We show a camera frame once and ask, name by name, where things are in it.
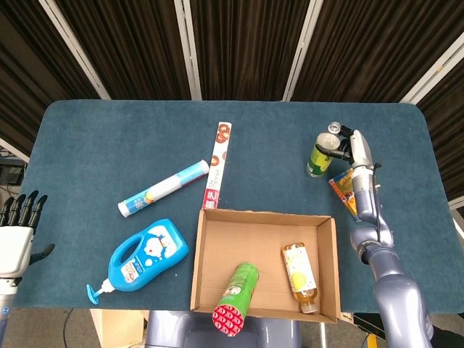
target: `red can lid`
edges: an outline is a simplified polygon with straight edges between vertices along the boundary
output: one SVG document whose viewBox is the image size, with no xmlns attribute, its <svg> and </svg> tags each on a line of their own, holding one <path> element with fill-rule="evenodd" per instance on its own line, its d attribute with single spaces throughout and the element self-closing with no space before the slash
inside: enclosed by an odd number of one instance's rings
<svg viewBox="0 0 464 348">
<path fill-rule="evenodd" d="M 227 336 L 235 336 L 244 328 L 245 318 L 233 306 L 217 306 L 212 313 L 212 322 L 216 328 Z"/>
</svg>

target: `orange juice bottle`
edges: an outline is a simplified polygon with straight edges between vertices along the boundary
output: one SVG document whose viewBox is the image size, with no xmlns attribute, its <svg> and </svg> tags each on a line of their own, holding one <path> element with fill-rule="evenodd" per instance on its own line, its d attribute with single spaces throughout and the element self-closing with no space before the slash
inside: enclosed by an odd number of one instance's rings
<svg viewBox="0 0 464 348">
<path fill-rule="evenodd" d="M 310 258 L 304 243 L 294 243 L 282 248 L 283 260 L 289 274 L 291 290 L 303 313 L 319 310 L 315 298 L 318 289 L 312 274 Z"/>
</svg>

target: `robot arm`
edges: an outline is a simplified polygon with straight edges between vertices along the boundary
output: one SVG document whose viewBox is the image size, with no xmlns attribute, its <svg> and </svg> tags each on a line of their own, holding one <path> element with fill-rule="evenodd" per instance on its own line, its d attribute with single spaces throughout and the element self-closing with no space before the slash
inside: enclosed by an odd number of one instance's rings
<svg viewBox="0 0 464 348">
<path fill-rule="evenodd" d="M 358 130 L 344 126 L 341 134 L 349 139 L 338 151 L 318 149 L 329 156 L 347 160 L 353 168 L 352 183 L 358 217 L 372 226 L 358 227 L 350 234 L 351 245 L 361 261 L 370 265 L 376 285 L 377 301 L 386 340 L 391 348 L 432 347 L 433 326 L 419 286 L 405 275 L 394 239 L 381 213 L 375 184 L 375 171 L 370 148 Z"/>
<path fill-rule="evenodd" d="M 42 196 L 33 205 L 37 195 L 38 191 L 34 191 L 28 197 L 22 211 L 24 194 L 17 199 L 10 197 L 0 210 L 0 346 L 23 273 L 29 265 L 47 257 L 54 248 L 54 244 L 50 244 L 42 252 L 30 254 L 47 198 Z"/>
</svg>

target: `table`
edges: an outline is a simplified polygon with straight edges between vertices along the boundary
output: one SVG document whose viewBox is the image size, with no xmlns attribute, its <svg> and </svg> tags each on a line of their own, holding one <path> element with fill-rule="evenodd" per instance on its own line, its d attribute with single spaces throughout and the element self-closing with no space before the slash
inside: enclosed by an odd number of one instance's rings
<svg viewBox="0 0 464 348">
<path fill-rule="evenodd" d="M 191 248 L 179 265 L 139 291 L 100 297 L 100 308 L 187 310 L 196 225 L 206 180 L 125 219 L 117 203 L 204 158 L 219 121 L 232 123 L 220 208 L 336 218 L 344 312 L 376 312 L 373 276 L 349 243 L 355 222 L 327 180 L 308 178 L 316 136 L 338 120 L 367 138 L 384 217 L 405 271 L 430 312 L 464 311 L 464 258 L 457 242 L 426 122 L 408 104 L 258 101 L 94 101 L 53 103 L 44 115 L 22 192 L 48 194 L 34 251 L 57 246 L 31 266 L 17 296 L 23 307 L 92 307 L 109 257 L 130 235 L 170 218 Z"/>
</svg>

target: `black curtain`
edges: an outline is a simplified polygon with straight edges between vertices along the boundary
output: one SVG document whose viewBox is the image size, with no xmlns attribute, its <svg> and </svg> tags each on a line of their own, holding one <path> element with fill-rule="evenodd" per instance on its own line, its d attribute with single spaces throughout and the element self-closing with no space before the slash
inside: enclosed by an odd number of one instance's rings
<svg viewBox="0 0 464 348">
<path fill-rule="evenodd" d="M 38 1 L 0 1 L 0 137 L 30 154 L 45 109 L 99 98 Z"/>
<path fill-rule="evenodd" d="M 191 0 L 203 99 L 282 100 L 309 0 Z"/>
<path fill-rule="evenodd" d="M 464 196 L 464 60 L 418 107 L 427 119 L 448 200 Z"/>
<path fill-rule="evenodd" d="M 464 1 L 324 1 L 294 101 L 398 102 L 464 31 Z"/>
<path fill-rule="evenodd" d="M 190 99 L 173 0 L 56 1 L 113 99 Z"/>
</svg>

